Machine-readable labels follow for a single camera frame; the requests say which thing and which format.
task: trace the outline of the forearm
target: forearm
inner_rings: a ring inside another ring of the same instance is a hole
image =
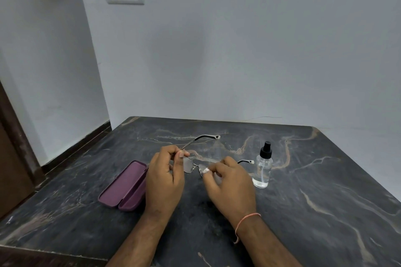
[[[255,267],[301,267],[259,216],[244,219],[237,234]]]
[[[145,212],[106,267],[149,267],[168,219]]]

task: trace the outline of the black marble tabletop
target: black marble tabletop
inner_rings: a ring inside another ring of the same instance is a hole
[[[187,148],[203,164],[227,155],[256,159],[272,142],[274,164],[268,187],[256,189],[258,211],[303,266],[401,266],[400,202],[316,128],[165,118],[128,118],[0,223],[0,248],[105,265],[143,205],[120,212],[102,206],[98,195],[130,161],[148,163],[161,146],[200,134],[221,135]],[[249,173],[255,167],[243,166]],[[250,266],[198,172],[185,175],[152,265]]]

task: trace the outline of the orange string bracelet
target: orange string bracelet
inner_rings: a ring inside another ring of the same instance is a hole
[[[242,223],[242,221],[243,221],[244,219],[246,219],[247,217],[251,217],[252,215],[259,215],[260,217],[262,217],[262,216],[261,216],[260,214],[258,214],[258,213],[251,213],[251,214],[245,215],[245,216],[239,221],[239,223],[238,223],[238,225],[237,225],[237,228],[235,229],[235,236],[237,237],[237,240],[235,241],[234,244],[238,244],[238,242],[239,242],[239,237],[238,237],[238,235],[237,235],[237,230],[238,230],[239,225]]]

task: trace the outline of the person's left hand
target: person's left hand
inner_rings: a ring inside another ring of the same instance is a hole
[[[170,219],[184,190],[184,161],[189,156],[177,146],[162,147],[149,164],[146,175],[145,213],[165,221]]]

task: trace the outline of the eyeglasses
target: eyeglasses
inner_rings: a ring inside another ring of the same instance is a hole
[[[183,146],[183,148],[181,148],[181,150],[185,149],[188,145],[190,145],[194,141],[196,141],[196,140],[198,140],[200,138],[203,138],[203,137],[213,138],[215,140],[220,139],[220,135],[203,134],[203,135],[200,135],[200,136],[194,138],[189,143],[187,143],[185,146]],[[240,160],[240,161],[238,161],[238,164],[241,163],[241,162],[247,162],[247,163],[250,163],[250,164],[254,164],[255,163],[253,160]],[[203,170],[205,170],[207,168],[207,166],[202,165],[202,164],[197,165],[189,157],[186,157],[186,156],[184,157],[184,172],[185,173],[191,173],[196,167],[198,167],[200,176],[203,176]]]

